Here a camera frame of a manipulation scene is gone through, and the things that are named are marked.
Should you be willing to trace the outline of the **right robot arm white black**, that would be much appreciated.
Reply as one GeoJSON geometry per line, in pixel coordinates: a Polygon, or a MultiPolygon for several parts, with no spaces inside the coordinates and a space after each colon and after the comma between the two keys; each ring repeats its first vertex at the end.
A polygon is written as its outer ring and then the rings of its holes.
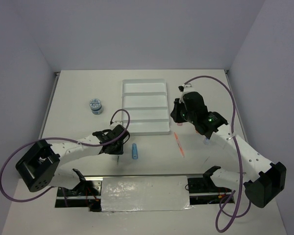
{"type": "Polygon", "coordinates": [[[238,135],[231,135],[227,120],[208,111],[198,92],[186,92],[174,100],[171,117],[175,123],[188,122],[196,131],[222,147],[243,165],[243,186],[251,203],[264,208],[285,187],[286,167],[263,157],[238,135]]]}

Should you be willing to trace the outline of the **orange highlighter pen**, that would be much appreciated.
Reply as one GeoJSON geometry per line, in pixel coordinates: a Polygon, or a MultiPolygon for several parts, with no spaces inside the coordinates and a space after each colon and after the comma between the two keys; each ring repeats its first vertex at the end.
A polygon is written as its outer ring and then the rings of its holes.
{"type": "Polygon", "coordinates": [[[178,138],[177,133],[175,133],[175,132],[174,132],[174,137],[175,137],[175,140],[176,140],[176,142],[177,142],[177,145],[178,145],[179,151],[180,151],[180,153],[181,153],[181,156],[184,158],[184,157],[185,157],[185,154],[184,154],[184,151],[183,151],[182,145],[181,145],[181,143],[180,143],[180,141],[179,141],[179,138],[178,138]]]}

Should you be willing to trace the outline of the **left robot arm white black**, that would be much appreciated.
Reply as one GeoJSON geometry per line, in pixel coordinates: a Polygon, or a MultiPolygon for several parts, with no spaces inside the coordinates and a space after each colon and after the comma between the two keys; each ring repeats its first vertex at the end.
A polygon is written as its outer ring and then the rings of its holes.
{"type": "Polygon", "coordinates": [[[47,186],[69,189],[81,195],[92,184],[76,167],[63,166],[75,160],[100,154],[121,155],[130,133],[120,124],[114,129],[93,132],[77,141],[49,143],[37,141],[16,163],[16,170],[30,192],[47,186]]]}

